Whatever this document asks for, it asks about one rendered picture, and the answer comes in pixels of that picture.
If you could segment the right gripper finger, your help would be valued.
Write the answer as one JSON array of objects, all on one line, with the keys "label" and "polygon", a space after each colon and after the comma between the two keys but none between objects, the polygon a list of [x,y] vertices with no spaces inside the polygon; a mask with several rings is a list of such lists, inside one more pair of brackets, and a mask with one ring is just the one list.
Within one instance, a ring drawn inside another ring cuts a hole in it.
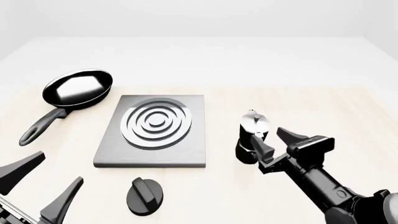
[{"label": "right gripper finger", "polygon": [[307,139],[307,136],[296,134],[286,130],[285,128],[277,128],[278,137],[287,145],[287,149],[301,149],[303,148],[303,141]]},{"label": "right gripper finger", "polygon": [[251,136],[251,145],[256,152],[258,161],[268,164],[274,160],[275,149],[268,146],[262,138],[253,134]]}]

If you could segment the black frying pan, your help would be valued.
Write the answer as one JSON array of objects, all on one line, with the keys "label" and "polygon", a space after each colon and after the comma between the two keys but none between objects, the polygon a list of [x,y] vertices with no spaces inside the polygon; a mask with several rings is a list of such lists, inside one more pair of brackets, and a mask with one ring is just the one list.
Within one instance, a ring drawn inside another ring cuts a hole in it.
[{"label": "black frying pan", "polygon": [[111,74],[95,68],[68,72],[55,78],[42,91],[42,98],[55,109],[36,121],[21,136],[19,145],[26,146],[35,141],[56,119],[64,119],[72,111],[98,104],[108,95],[112,85]]}]

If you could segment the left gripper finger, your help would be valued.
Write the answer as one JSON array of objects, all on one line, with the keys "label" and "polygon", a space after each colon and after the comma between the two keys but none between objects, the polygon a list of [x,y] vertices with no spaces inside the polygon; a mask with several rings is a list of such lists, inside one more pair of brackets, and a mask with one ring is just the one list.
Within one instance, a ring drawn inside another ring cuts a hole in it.
[{"label": "left gripper finger", "polygon": [[0,167],[0,194],[9,194],[28,173],[33,171],[44,160],[44,152],[39,151],[22,160]]},{"label": "left gripper finger", "polygon": [[40,211],[39,224],[62,224],[75,195],[84,183],[77,177],[52,203]]}]

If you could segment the flat black stove plate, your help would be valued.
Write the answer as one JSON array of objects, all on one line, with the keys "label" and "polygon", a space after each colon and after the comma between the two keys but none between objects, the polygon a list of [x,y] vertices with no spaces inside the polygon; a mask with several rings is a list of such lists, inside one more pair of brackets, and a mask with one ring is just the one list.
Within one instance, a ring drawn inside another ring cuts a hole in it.
[{"label": "flat black stove plate", "polygon": [[203,95],[122,95],[95,167],[205,167]]}]

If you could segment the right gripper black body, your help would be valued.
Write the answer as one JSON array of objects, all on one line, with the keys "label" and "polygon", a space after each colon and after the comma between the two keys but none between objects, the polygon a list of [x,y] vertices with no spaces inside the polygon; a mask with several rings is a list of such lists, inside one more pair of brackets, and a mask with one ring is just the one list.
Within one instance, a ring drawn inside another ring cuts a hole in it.
[{"label": "right gripper black body", "polygon": [[286,153],[274,158],[270,163],[258,161],[258,168],[263,173],[309,169],[313,166],[323,166],[325,154],[334,150],[335,139],[326,136],[308,137],[301,149],[286,149]]}]

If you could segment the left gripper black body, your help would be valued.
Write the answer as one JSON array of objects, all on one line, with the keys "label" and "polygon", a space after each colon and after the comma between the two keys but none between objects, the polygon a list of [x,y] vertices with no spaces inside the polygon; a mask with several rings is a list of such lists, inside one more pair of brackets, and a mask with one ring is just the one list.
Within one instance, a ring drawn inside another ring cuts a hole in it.
[{"label": "left gripper black body", "polygon": [[0,196],[0,224],[40,224]]}]

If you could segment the round black stove knob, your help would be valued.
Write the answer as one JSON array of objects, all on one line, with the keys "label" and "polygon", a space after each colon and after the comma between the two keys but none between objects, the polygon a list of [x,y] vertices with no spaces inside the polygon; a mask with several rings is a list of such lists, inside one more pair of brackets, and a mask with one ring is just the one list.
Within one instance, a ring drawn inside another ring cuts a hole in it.
[{"label": "round black stove knob", "polygon": [[162,205],[164,193],[162,186],[152,179],[138,177],[126,196],[128,209],[137,216],[149,216]]}]

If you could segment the black and silver moka pot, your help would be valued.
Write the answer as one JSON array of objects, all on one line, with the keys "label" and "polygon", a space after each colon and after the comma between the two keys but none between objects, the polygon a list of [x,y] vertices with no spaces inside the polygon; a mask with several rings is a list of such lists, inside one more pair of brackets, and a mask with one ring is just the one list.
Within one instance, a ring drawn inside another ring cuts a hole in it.
[{"label": "black and silver moka pot", "polygon": [[265,143],[269,133],[269,120],[255,110],[249,110],[240,120],[239,139],[235,148],[236,158],[243,164],[256,164],[258,161],[251,136],[255,135]]}]

